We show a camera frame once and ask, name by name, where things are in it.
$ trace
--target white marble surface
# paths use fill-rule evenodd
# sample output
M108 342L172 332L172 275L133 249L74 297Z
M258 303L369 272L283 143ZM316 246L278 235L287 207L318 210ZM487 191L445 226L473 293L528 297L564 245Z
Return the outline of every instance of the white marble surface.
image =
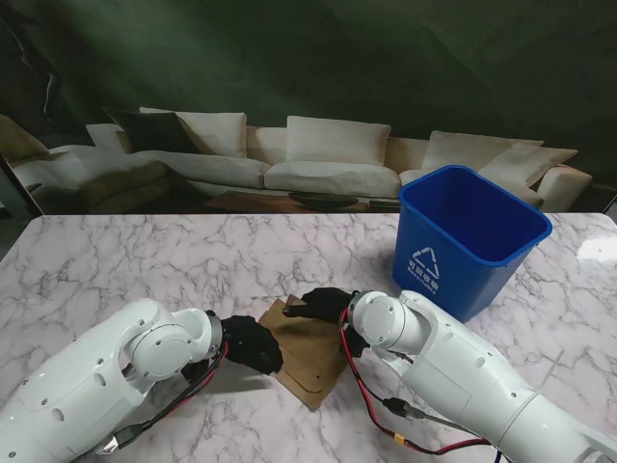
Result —
M261 315L275 297L315 286L395 292L389 270L396 215L88 216L35 220L0 262L0 405L19 381L73 338L139 297ZM470 328L495 344L532 385L565 349L546 395L617 435L617 230L600 214L552 215L533 250ZM372 354L365 380L410 395ZM149 414L181 382L158 388ZM380 413L436 448L465 437ZM207 392L110 462L492 462L492 449L441 458L397 446L370 423L346 371L316 413L276 380L225 364Z

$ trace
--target white sofa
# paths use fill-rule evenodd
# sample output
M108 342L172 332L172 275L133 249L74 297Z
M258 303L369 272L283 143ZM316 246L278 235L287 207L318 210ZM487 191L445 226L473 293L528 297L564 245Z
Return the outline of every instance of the white sofa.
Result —
M246 126L247 157L156 150L126 154L121 143L123 132L119 126L103 123L88 125L87 128L99 149L106 152L107 156L113 153L110 162L116 164L123 158L163 162L210 196L218 196L229 190L271 195L305 191L352 195L364 201L371 198L393 199L401 185L441 167L433 165L429 169L423 169L423 165L426 167L425 156L430 151L428 140L388 137L381 166L289 159L286 127ZM443 137L444 132L434 132L435 134ZM453 153L451 157L445 157L445 162L468 165L480 174L489 162L518 142L496 137L449 135L453 139L446 140L445 146L450 147ZM461 137L469 138L463 149L460 148ZM521 142L531 146L542 144ZM465 150L471 153L469 162L466 162ZM567 166L557 165L542 171L537 191L529 188L531 185L510 181L508 178L491 180L541 210L555 212L568 210L591 181L591 176Z
M176 114L201 154L130 153L128 137L113 123L87 126L95 147L48 151L8 118L0 152L13 155L11 166L26 187L78 192L86 210L101 213L132 210L186 184L209 197L236 190L394 199L401 185L452 163L554 212L568 210L591 180L558 165L575 150L539 148L542 142L439 131L430 140L415 140L389 137L390 127L382 124L289 117L288 127L254 127L246 126L242 113ZM536 190L529 188L534 184Z

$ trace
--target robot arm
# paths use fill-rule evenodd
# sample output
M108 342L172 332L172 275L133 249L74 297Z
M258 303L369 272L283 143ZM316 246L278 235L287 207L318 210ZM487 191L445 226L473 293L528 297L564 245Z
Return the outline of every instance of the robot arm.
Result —
M221 320L203 311L128 304L23 380L0 412L0 462L77 458L117 429L154 383L213 357L222 340Z
M348 321L428 405L515 463L581 463L594 451L617 463L616 441L534 391L497 349L424 296L360 293Z

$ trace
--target brown cardboard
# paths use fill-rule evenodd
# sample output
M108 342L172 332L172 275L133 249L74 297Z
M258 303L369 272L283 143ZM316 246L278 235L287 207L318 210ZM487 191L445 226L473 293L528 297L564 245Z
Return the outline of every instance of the brown cardboard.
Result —
M295 296L287 299L287 305L298 304L304 302ZM277 379L314 412L347 366L339 350L338 327L322 320L287 318L284 308L277 299L259 323L270 329L281 348L283 364Z

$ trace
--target trash bin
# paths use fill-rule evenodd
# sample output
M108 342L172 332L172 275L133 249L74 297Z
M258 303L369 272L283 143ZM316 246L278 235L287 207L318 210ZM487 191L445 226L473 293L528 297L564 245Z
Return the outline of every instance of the trash bin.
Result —
M394 280L467 321L484 310L549 236L540 211L464 166L400 190Z

